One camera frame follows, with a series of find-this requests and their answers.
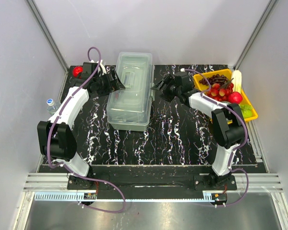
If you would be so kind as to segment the translucent green tool box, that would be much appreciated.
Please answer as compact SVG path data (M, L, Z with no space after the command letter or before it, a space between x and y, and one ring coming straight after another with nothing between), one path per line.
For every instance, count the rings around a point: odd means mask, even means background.
M114 129L144 132L150 121L153 64L152 54L121 52L116 73L125 87L109 95L107 121Z

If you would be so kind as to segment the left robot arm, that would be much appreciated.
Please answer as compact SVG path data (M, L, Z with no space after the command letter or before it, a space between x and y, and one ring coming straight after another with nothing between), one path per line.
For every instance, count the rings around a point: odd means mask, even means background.
M115 69L106 70L100 61L85 62L58 110L48 121L37 125L40 151L46 156L49 167L65 167L78 177L77 182L83 189L90 189L95 181L91 166L77 153L72 133L74 121L91 95L107 96L124 88Z

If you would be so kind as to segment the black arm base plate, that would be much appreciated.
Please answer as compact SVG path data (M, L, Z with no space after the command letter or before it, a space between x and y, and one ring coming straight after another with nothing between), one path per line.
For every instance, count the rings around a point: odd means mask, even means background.
M97 190L98 199L118 200L121 198L117 189L126 200L208 200L204 192L222 193L236 191L236 180L230 177L222 185L209 185L202 175L179 174L130 174L130 173L94 173L93 178L113 183L92 182L70 176L69 190Z

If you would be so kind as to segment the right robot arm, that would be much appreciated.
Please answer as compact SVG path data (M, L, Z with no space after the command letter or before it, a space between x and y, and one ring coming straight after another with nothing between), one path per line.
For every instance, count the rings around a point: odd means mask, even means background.
M203 184L215 190L221 189L233 172L232 162L237 149L246 144L248 131L236 103L222 103L196 89L187 72L167 74L152 90L161 92L160 97L168 102L178 98L189 108L199 110L212 119L213 136L217 143L212 172L203 179Z

